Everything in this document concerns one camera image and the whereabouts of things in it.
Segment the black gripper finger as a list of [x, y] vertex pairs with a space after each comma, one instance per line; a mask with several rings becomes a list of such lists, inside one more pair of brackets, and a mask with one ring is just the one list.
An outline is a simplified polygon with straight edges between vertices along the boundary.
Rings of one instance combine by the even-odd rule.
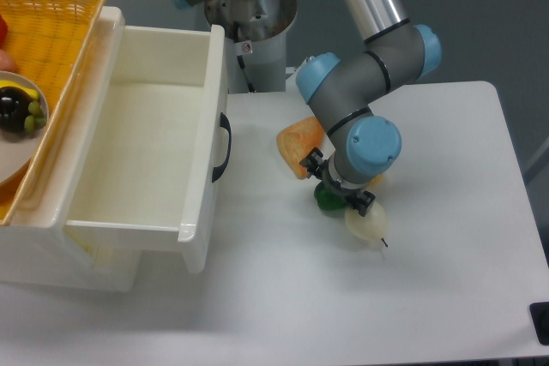
[[315, 177], [323, 179], [324, 158], [323, 153], [318, 147], [313, 147], [311, 151], [299, 161], [299, 165], [305, 170], [305, 177]]
[[376, 196], [368, 190], [355, 190], [347, 196], [347, 204], [356, 210], [361, 217], [365, 217], [376, 200]]

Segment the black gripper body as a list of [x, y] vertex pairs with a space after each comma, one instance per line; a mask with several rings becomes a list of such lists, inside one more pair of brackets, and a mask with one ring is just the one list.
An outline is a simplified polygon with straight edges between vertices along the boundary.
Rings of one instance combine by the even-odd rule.
[[350, 195], [355, 190], [362, 190], [361, 188], [358, 189], [349, 189], [345, 188], [340, 181], [338, 181], [335, 176], [333, 176], [330, 172], [330, 162], [328, 160], [324, 160], [324, 169], [323, 169], [323, 179], [319, 180], [319, 182], [323, 182], [325, 186], [333, 193], [339, 195], [340, 197], [344, 198], [347, 202], [347, 196]]

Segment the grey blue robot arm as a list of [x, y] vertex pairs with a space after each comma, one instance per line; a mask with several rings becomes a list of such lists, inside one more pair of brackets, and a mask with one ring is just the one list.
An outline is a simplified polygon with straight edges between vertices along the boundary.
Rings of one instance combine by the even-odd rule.
[[[360, 215], [375, 197], [365, 188], [389, 169], [401, 151], [396, 126], [371, 111], [371, 103], [432, 72], [440, 63], [437, 35], [409, 21], [400, 0], [345, 0], [364, 41], [359, 56], [332, 53], [307, 58], [296, 84], [334, 153], [313, 149], [300, 160], [308, 176]], [[297, 0], [173, 0], [177, 7], [202, 5], [208, 24], [224, 29], [229, 89], [254, 93], [283, 82], [287, 30]]]

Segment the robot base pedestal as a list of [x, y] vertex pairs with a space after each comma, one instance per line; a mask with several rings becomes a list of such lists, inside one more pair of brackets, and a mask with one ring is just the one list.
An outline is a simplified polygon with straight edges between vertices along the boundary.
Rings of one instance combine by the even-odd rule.
[[286, 90], [287, 32], [297, 0], [207, 0], [206, 21], [225, 30], [230, 93]]

